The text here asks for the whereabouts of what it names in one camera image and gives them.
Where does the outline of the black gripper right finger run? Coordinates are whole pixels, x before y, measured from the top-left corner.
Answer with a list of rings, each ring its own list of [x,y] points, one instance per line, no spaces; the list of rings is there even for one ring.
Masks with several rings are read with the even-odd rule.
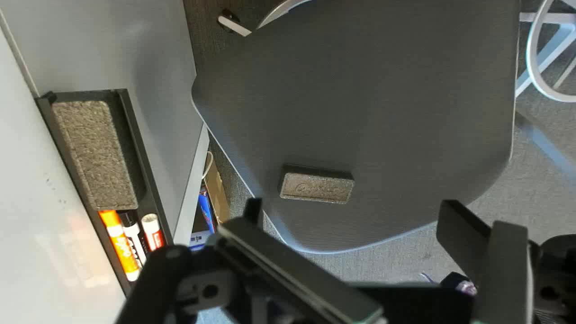
[[[467,206],[445,200],[436,238],[474,281],[474,324],[532,323],[532,247],[528,229],[507,222],[487,225]]]

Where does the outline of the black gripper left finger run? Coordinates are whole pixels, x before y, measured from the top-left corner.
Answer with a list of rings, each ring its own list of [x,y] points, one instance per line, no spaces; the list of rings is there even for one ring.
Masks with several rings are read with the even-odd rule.
[[[384,308],[339,278],[309,261],[260,225],[262,202],[251,198],[246,216],[219,227],[219,234],[260,270],[332,324],[386,324]]]

